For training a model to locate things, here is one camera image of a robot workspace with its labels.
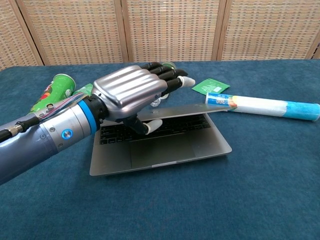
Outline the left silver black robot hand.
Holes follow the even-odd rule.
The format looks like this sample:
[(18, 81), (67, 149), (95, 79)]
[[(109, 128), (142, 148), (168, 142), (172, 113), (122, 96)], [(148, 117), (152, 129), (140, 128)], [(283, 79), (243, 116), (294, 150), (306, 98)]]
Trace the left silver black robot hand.
[(91, 95), (104, 104), (103, 119), (123, 123), (137, 134), (148, 135), (162, 125), (156, 119), (149, 123), (139, 120), (138, 112), (159, 98), (196, 81), (183, 69), (150, 62), (130, 65), (93, 82)]

